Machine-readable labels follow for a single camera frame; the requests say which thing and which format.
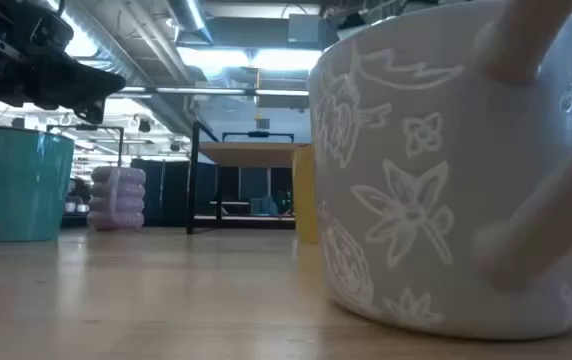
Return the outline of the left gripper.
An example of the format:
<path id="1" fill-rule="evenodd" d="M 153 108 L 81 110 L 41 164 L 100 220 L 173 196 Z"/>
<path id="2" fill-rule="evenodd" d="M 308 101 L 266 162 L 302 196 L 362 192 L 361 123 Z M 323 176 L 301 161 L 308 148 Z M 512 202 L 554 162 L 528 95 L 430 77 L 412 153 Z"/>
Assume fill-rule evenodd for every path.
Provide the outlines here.
<path id="1" fill-rule="evenodd" d="M 74 32 L 62 12 L 29 0 L 0 0 L 0 101 L 65 107 L 101 125 L 105 99 L 123 89 L 126 80 L 66 54 Z"/>

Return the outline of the teal mug white handle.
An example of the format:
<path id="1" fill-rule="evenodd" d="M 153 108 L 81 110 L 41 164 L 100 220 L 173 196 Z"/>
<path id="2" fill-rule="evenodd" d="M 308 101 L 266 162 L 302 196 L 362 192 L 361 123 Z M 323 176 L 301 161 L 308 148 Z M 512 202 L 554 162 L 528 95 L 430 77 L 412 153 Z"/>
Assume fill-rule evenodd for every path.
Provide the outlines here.
<path id="1" fill-rule="evenodd" d="M 67 137 L 0 126 L 0 242 L 58 237 L 73 152 Z"/>

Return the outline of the lilac ribbed mug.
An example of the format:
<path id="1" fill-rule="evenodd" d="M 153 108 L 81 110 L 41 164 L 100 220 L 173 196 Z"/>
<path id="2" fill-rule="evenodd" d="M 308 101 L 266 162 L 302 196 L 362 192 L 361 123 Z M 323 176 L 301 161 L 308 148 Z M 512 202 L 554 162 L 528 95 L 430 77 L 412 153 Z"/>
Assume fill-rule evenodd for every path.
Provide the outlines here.
<path id="1" fill-rule="evenodd" d="M 144 224 L 146 174 L 130 167 L 101 166 L 91 174 L 88 224 L 97 231 L 140 229 Z"/>

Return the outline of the yellow mug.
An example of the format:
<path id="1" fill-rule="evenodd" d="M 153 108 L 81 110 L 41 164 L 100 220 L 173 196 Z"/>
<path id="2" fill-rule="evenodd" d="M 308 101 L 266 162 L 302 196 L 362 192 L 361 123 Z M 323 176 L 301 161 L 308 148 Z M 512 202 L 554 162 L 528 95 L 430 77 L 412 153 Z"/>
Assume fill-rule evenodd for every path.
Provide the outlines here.
<path id="1" fill-rule="evenodd" d="M 292 170 L 295 222 L 299 241 L 304 244 L 317 244 L 314 151 L 311 145 L 295 149 Z"/>

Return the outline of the grey floral mug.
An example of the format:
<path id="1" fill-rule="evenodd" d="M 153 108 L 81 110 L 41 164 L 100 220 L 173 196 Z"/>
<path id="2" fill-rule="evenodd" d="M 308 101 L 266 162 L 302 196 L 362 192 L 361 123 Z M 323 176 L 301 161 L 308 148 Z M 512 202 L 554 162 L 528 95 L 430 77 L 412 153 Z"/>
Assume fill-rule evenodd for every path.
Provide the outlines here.
<path id="1" fill-rule="evenodd" d="M 442 336 L 572 331 L 572 0 L 377 21 L 308 77 L 332 298 Z"/>

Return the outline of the long ceiling light bar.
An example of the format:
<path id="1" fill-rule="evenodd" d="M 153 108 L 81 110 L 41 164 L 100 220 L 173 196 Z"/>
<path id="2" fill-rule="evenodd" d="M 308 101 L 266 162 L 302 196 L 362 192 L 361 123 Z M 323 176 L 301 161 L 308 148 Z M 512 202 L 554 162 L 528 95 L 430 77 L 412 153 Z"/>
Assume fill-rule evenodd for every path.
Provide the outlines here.
<path id="1" fill-rule="evenodd" d="M 125 97 L 152 96 L 156 94 L 168 95 L 206 95 L 206 96 L 284 96 L 308 97 L 306 90 L 287 89 L 255 89 L 255 88 L 199 88 L 199 87 L 125 87 L 116 95 Z"/>

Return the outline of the black partition panels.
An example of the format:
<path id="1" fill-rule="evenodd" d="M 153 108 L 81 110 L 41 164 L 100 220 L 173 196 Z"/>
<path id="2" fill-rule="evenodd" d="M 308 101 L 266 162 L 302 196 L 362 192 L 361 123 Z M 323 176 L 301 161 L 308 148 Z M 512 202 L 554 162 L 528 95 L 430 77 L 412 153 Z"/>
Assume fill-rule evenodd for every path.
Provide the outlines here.
<path id="1" fill-rule="evenodd" d="M 134 159 L 133 168 L 145 172 L 144 224 L 149 227 L 186 227 L 188 161 Z M 292 170 L 277 167 L 227 167 L 197 164 L 195 230 L 293 230 Z M 271 196 L 279 216 L 253 216 L 250 199 Z"/>

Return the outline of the bright ceiling light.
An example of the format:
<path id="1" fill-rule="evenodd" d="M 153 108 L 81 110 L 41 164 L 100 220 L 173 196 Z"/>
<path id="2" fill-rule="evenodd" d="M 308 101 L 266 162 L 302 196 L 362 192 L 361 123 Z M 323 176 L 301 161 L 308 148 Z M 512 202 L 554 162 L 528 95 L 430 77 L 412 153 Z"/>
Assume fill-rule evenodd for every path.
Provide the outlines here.
<path id="1" fill-rule="evenodd" d="M 310 71 L 322 52 L 319 50 L 260 49 L 253 55 L 241 49 L 193 49 L 177 47 L 182 61 L 207 72 L 225 68 L 259 68 L 270 71 Z"/>

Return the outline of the wooden shelf black legs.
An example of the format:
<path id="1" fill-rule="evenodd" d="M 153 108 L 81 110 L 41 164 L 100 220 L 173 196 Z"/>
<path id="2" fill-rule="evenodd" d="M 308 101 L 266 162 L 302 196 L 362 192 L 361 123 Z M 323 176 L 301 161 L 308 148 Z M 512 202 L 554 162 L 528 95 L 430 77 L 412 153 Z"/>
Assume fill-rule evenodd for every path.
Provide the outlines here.
<path id="1" fill-rule="evenodd" d="M 217 165 L 231 167 L 293 167 L 294 154 L 303 143 L 283 142 L 224 142 L 203 123 L 194 122 L 187 183 L 186 234 L 193 235 L 198 221 L 196 192 L 198 155 L 201 150 Z"/>

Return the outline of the blue grey chair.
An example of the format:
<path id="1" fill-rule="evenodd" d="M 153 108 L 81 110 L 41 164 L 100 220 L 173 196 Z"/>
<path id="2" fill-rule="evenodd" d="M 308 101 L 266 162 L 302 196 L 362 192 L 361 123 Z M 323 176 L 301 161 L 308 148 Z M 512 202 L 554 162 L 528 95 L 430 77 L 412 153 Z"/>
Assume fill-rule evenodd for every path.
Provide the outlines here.
<path id="1" fill-rule="evenodd" d="M 279 216 L 277 204 L 271 196 L 251 198 L 249 203 L 253 216 Z"/>

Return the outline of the grey ceiling box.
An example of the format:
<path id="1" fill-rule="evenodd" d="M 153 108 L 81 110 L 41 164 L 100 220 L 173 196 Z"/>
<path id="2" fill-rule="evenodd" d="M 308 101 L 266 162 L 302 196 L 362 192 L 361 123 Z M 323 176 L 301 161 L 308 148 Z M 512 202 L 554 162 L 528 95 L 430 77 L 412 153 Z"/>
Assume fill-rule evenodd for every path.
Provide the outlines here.
<path id="1" fill-rule="evenodd" d="M 290 14 L 288 17 L 288 46 L 297 49 L 319 49 L 321 18 L 318 15 Z"/>

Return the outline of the large silver ventilation duct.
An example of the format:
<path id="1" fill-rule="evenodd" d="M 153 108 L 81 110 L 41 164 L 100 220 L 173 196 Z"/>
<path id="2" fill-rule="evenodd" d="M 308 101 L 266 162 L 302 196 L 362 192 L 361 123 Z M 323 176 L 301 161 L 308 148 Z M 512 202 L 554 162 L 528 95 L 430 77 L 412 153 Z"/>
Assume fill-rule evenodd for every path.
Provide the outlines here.
<path id="1" fill-rule="evenodd" d="M 122 75 L 130 87 L 154 87 L 153 80 L 125 48 L 109 33 L 107 28 L 91 13 L 82 0 L 65 0 L 65 13 L 97 46 L 95 59 L 110 62 L 108 71 Z M 147 107 L 169 131 L 190 135 L 195 116 L 190 111 L 190 101 L 182 94 L 152 93 L 147 97 L 135 97 L 134 101 Z"/>

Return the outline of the shiny silver ventilation duct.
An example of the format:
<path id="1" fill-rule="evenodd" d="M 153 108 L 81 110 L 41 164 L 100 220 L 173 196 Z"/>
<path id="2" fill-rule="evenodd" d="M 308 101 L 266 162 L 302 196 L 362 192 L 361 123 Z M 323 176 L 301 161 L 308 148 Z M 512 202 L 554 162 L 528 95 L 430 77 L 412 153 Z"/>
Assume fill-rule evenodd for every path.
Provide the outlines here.
<path id="1" fill-rule="evenodd" d="M 213 44 L 199 0 L 166 0 L 174 22 L 174 42 L 178 46 Z"/>

